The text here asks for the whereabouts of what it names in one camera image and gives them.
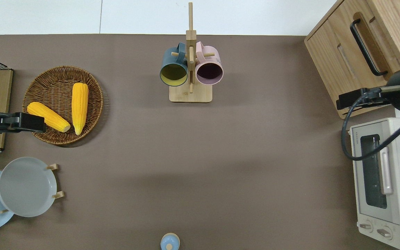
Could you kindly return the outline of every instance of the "wicker basket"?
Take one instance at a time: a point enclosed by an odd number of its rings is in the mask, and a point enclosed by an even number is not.
[[[75,134],[72,125],[72,88],[76,82],[85,83],[89,88],[86,125],[80,135]],[[96,79],[89,72],[74,66],[51,68],[37,76],[24,95],[23,112],[27,112],[27,106],[32,101],[46,105],[71,124],[65,133],[49,126],[46,126],[45,133],[33,132],[36,138],[54,145],[69,144],[86,136],[97,124],[103,109],[103,93]]]

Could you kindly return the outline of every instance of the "brown tabletop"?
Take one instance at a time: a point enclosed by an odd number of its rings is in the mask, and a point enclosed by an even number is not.
[[[81,67],[105,91],[95,130],[58,147],[8,134],[0,169],[31,156],[58,163],[65,198],[14,216],[0,249],[391,249],[360,234],[351,161],[338,117],[302,36],[198,35],[220,52],[209,104],[171,103],[163,52],[184,35],[0,35],[13,68],[10,112],[30,82]],[[394,116],[392,107],[354,123]]]

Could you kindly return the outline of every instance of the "blue mug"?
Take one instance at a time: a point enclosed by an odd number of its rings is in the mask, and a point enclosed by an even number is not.
[[[179,43],[175,48],[169,48],[163,55],[163,62],[160,69],[160,79],[171,87],[184,84],[188,79],[188,62],[184,55],[186,54],[186,45]]]

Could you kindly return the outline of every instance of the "oven knob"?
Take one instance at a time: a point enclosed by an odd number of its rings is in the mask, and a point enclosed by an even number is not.
[[[373,231],[373,226],[369,220],[367,220],[365,223],[357,222],[357,227],[366,229],[370,233]]]
[[[377,233],[384,236],[387,240],[393,239],[393,235],[391,233],[391,229],[385,226],[383,229],[378,229]]]

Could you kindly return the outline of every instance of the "oven door handle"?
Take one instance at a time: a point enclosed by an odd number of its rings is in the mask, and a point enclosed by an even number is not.
[[[381,177],[381,193],[382,194],[392,194],[392,179],[390,175],[390,163],[389,163],[389,149],[384,147],[379,152],[381,158],[381,167],[379,175]]]

